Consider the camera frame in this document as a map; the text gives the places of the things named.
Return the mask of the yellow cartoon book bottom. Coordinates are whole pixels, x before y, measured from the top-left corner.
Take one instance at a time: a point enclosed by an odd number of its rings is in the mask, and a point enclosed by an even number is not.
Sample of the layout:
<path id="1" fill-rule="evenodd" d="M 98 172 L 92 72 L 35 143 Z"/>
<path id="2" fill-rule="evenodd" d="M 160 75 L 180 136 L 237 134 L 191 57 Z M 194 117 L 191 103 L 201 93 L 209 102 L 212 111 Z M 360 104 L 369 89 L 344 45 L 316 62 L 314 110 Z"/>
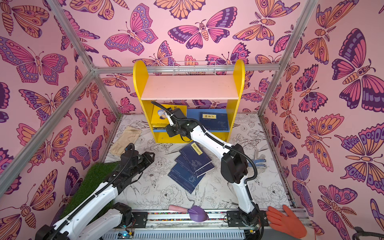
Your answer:
<path id="1" fill-rule="evenodd" d="M 163 105 L 166 109 L 175 110 L 176 108 L 180 109 L 184 115 L 187 113 L 187 106 L 185 105 Z M 166 116 L 166 111 L 161 109 L 158 106 L 154 106 L 153 114 L 151 119 L 151 124 L 154 128 L 165 128 L 170 122 Z"/>

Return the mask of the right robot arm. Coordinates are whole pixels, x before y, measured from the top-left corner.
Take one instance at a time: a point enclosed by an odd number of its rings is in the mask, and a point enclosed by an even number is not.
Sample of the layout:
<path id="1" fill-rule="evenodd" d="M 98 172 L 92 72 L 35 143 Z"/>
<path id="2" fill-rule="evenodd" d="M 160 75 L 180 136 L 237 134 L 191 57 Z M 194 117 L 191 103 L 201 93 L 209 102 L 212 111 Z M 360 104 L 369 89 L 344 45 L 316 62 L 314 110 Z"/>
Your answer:
<path id="1" fill-rule="evenodd" d="M 155 101 L 151 103 L 166 112 L 170 123 L 166 126 L 169 137 L 187 137 L 205 147 L 221 161 L 221 175 L 233 186 L 241 221 L 248 227 L 263 228 L 265 212 L 253 201 L 248 187 L 248 183 L 257 178 L 258 170 L 251 158 L 244 153 L 243 147 L 239 144 L 230 145 L 219 139 L 198 120 L 187 118 L 178 108 L 171 110 Z"/>

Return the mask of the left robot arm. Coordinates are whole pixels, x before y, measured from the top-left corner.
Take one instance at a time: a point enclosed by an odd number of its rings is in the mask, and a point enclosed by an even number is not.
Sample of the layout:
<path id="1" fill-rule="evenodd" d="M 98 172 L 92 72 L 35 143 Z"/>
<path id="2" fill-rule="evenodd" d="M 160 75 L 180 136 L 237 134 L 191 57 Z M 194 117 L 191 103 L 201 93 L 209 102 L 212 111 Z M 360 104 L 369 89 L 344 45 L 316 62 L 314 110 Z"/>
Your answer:
<path id="1" fill-rule="evenodd" d="M 116 203 L 101 217 L 97 214 L 121 194 L 129 185 L 137 182 L 144 170 L 155 160 L 155 153 L 139 154 L 130 143 L 121 155 L 117 168 L 78 207 L 53 226 L 41 227 L 37 240 L 98 240 L 115 227 L 134 225 L 132 208 Z"/>

